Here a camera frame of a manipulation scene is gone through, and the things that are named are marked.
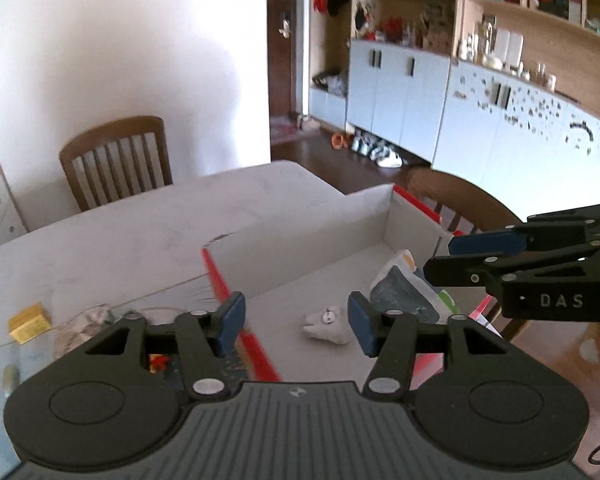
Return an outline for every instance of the chair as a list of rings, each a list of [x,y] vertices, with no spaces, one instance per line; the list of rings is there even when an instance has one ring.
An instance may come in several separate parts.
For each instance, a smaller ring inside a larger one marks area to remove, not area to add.
[[[103,124],[72,139],[60,164],[81,211],[172,184],[160,117]]]
[[[466,234],[474,234],[522,223],[486,191],[448,173],[413,168],[408,173],[405,188],[442,216],[443,226],[452,232],[461,230]],[[485,314],[485,318],[493,324],[501,313],[502,308],[496,303]],[[499,332],[507,341],[513,341],[528,324],[528,320],[513,319]]]

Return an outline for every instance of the crumpled plastic wrapper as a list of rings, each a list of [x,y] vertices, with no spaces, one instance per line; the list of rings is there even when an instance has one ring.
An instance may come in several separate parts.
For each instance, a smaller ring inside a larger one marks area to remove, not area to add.
[[[75,316],[58,327],[54,342],[54,359],[59,359],[116,322],[110,305],[101,304]]]

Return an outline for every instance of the floor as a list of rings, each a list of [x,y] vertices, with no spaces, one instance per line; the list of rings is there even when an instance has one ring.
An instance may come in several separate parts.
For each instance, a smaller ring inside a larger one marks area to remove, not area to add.
[[[413,155],[405,155],[407,165],[399,170],[384,170],[356,153],[333,150],[328,132],[271,147],[272,160],[297,162],[345,194],[387,182],[404,185],[413,166],[426,164]],[[587,456],[600,443],[600,369],[583,361],[578,354],[585,328],[586,325],[579,323],[535,321],[516,340],[516,345],[571,381],[586,397],[589,427],[574,461],[591,474],[599,469],[587,463]]]

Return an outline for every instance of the yellow box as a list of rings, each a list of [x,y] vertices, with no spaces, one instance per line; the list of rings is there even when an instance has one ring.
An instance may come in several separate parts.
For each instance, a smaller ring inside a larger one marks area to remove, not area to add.
[[[23,344],[51,328],[42,303],[25,308],[9,320],[9,334]]]

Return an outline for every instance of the white table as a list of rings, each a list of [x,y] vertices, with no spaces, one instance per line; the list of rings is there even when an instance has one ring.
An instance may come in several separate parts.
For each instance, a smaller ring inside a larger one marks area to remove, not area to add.
[[[342,196],[280,161],[169,186],[80,213],[0,247],[0,345],[42,301],[54,325],[206,273],[200,249],[260,218]]]

